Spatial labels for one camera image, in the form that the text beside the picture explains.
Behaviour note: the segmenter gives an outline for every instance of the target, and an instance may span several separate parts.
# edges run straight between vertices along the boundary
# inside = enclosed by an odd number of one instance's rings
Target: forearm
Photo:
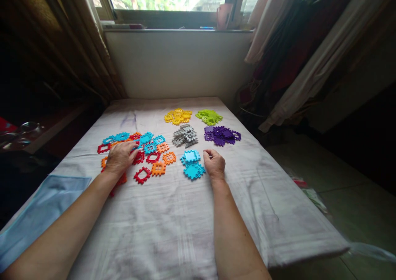
[[[271,279],[228,184],[212,180],[214,251],[220,278]]]
[[[80,197],[4,272],[5,279],[66,279],[119,179],[99,174]]]

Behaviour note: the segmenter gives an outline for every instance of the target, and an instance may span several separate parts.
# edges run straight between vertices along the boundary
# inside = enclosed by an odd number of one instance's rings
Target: hand
[[[135,149],[132,153],[131,151],[138,146],[135,142],[122,142],[112,147],[108,154],[105,172],[121,176],[132,165],[138,149]]]
[[[219,153],[212,149],[206,149],[203,151],[203,160],[212,182],[225,180],[224,169],[226,167],[226,161]]]

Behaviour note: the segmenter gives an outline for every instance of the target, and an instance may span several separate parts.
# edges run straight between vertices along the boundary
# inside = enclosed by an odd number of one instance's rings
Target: blue toy piece
[[[147,133],[143,134],[139,139],[140,145],[150,142],[151,139],[153,138],[153,135],[154,134],[152,134],[151,132],[147,132]]]
[[[105,139],[103,140],[103,144],[104,144],[104,145],[107,145],[107,144],[113,143],[113,142],[115,142],[115,141],[116,141],[116,137],[113,136],[113,135],[111,135],[111,136],[109,136],[108,138],[105,138]]]
[[[204,172],[205,169],[199,163],[192,163],[184,170],[184,174],[192,181],[194,181],[196,178],[200,178]]]
[[[163,135],[158,135],[153,139],[154,143],[156,144],[156,146],[158,146],[159,144],[162,144],[163,142],[165,142],[165,138]]]
[[[144,149],[144,153],[150,154],[150,153],[157,151],[157,146],[154,146],[153,144],[144,145],[143,149]]]
[[[187,163],[199,161],[201,159],[197,150],[189,150],[184,152],[184,158],[186,159]]]
[[[129,133],[119,133],[115,136],[117,142],[127,140],[129,138]]]

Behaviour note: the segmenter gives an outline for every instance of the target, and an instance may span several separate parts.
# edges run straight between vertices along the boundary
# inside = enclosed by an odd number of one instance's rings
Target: lime green toy piece
[[[214,110],[200,110],[195,115],[195,117],[201,119],[207,125],[216,125],[221,120],[223,120],[223,117],[216,113]]]

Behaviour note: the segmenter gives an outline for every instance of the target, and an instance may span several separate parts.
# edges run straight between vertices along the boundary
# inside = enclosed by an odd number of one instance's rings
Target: window
[[[114,19],[118,24],[143,24],[153,29],[199,29],[201,26],[216,26],[216,10],[223,3],[233,4],[229,28],[236,28],[242,13],[252,9],[251,6],[257,0],[93,1],[101,20]]]

